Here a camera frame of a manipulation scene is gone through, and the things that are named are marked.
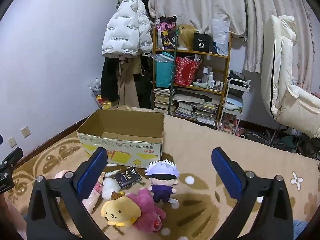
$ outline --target white-haired plush doll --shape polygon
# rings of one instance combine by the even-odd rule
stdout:
[[[179,171],[173,162],[168,160],[151,162],[147,166],[146,175],[149,176],[152,184],[148,190],[153,192],[153,200],[156,203],[160,200],[167,203],[170,195],[177,193],[172,186],[178,184]]]

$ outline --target open cardboard box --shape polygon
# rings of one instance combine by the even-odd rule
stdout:
[[[99,109],[77,134],[90,155],[103,147],[108,163],[145,169],[161,160],[163,130],[163,113]]]

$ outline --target pink bear plush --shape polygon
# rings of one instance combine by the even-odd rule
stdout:
[[[133,226],[142,231],[158,232],[162,227],[161,219],[165,219],[166,213],[155,206],[155,202],[150,191],[142,188],[138,191],[138,196],[129,193],[126,195],[132,199],[141,209],[141,217],[133,224]]]

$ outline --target wall socket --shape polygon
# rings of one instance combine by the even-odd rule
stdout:
[[[13,147],[15,147],[17,145],[17,142],[13,137],[9,138],[8,142],[9,142],[9,145],[10,145],[11,148],[13,148]]]
[[[21,132],[22,132],[22,134],[23,134],[23,136],[25,137],[25,138],[27,138],[31,133],[30,133],[30,130],[29,130],[29,128],[26,126],[25,128],[22,128],[21,129]]]

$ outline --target white storage cart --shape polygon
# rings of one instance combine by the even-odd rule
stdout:
[[[232,81],[237,81],[237,82],[241,82],[243,83],[244,85],[248,85],[248,87],[244,87],[244,86],[238,86],[238,85],[235,85],[235,84],[231,84]],[[239,91],[243,91],[243,95],[241,97],[241,102],[242,102],[242,110],[241,112],[239,111],[233,111],[233,110],[228,110],[225,108],[225,105],[226,105],[226,102],[227,102],[227,98],[228,98],[228,95],[229,95],[229,89],[230,88],[233,88],[235,90],[239,90]],[[247,81],[242,81],[242,80],[239,80],[239,79],[234,79],[234,78],[231,78],[228,82],[228,90],[227,90],[227,93],[226,93],[226,97],[224,99],[224,104],[223,104],[223,109],[222,109],[222,114],[221,114],[221,117],[220,117],[220,121],[218,123],[218,127],[217,127],[217,130],[220,130],[220,126],[221,126],[221,122],[222,122],[222,118],[223,118],[223,114],[224,113],[227,113],[227,114],[232,114],[232,115],[235,115],[236,118],[238,119],[238,122],[236,124],[236,128],[235,128],[235,131],[232,133],[233,135],[236,134],[236,131],[238,130],[238,126],[239,126],[239,123],[240,123],[240,120],[241,120],[241,116],[243,114],[243,109],[245,107],[245,102],[246,102],[246,99],[247,99],[247,96],[248,96],[248,92],[250,91],[250,81],[247,82]]]

